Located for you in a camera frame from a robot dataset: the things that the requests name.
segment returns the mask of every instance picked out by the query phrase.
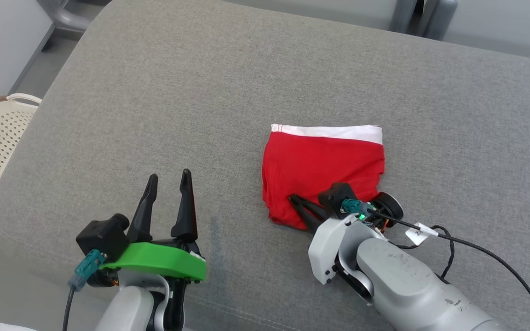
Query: gray sofa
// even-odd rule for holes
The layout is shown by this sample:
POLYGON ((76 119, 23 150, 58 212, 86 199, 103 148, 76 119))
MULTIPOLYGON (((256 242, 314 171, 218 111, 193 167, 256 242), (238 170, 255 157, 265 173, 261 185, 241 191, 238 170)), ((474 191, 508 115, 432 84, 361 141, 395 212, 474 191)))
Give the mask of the gray sofa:
MULTIPOLYGON (((131 217, 154 172, 151 231, 167 238, 187 167, 208 263, 188 327, 389 330, 347 284, 312 276, 309 234, 267 219, 273 122, 382 126, 380 189, 404 217, 491 249, 530 284, 530 59, 212 0, 115 0, 100 13, 0 179, 0 247, 64 284, 79 231, 131 217)), ((404 230, 387 236, 406 243, 404 230)), ((448 243, 410 253, 440 272, 448 243)), ((530 330, 530 298, 492 258, 458 245, 448 281, 530 330)))

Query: floor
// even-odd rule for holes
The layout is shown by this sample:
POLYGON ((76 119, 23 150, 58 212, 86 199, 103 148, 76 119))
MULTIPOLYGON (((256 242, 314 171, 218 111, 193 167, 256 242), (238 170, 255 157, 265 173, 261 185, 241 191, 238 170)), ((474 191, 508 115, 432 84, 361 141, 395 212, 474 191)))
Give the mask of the floor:
MULTIPOLYGON (((0 251, 0 323, 37 331, 61 329, 68 289, 30 274, 0 251)), ((108 302, 76 293, 69 330, 93 330, 108 302)))
MULTIPOLYGON (((94 18, 103 7, 70 2, 73 13, 94 18)), ((42 98, 63 64, 71 55, 78 38, 55 33, 51 47, 40 52, 20 81, 15 92, 42 98)), ((68 289, 40 279, 0 251, 0 323, 22 325, 37 331, 56 331, 63 324, 68 289)), ((71 308, 70 331, 93 330, 109 303, 77 293, 71 308)))

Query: green bracket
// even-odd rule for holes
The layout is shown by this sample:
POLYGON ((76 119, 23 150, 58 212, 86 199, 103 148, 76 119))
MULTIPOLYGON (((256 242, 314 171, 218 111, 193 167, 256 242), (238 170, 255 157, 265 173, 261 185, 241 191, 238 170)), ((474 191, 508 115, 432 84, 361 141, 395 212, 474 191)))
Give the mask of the green bracket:
POLYGON ((102 264, 100 268, 126 268, 191 281, 206 280, 206 261, 184 250, 153 243, 131 243, 116 262, 102 264))

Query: white wall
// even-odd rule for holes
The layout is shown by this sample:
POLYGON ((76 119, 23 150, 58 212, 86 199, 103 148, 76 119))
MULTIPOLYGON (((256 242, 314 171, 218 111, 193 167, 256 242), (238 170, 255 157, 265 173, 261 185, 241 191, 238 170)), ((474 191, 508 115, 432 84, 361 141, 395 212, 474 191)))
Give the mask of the white wall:
POLYGON ((458 0, 444 41, 530 57, 530 0, 458 0))
POLYGON ((36 0, 0 0, 0 96, 8 94, 51 25, 36 0))

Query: basket handle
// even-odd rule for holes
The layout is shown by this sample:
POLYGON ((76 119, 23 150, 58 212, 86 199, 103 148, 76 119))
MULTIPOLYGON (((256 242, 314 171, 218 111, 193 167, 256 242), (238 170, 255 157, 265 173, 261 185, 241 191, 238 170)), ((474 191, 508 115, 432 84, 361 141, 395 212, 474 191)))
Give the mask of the basket handle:
POLYGON ((10 94, 7 97, 7 100, 9 102, 11 102, 11 103, 17 103, 19 105, 27 105, 27 106, 30 106, 30 107, 33 107, 33 108, 37 108, 38 107, 38 106, 35 106, 35 105, 30 105, 30 104, 27 104, 27 103, 18 102, 18 101, 16 101, 16 99, 29 100, 29 101, 32 101, 34 103, 37 103, 38 105, 40 105, 40 103, 42 102, 42 99, 34 97, 34 96, 31 96, 30 94, 25 94, 25 93, 14 93, 14 94, 10 94))

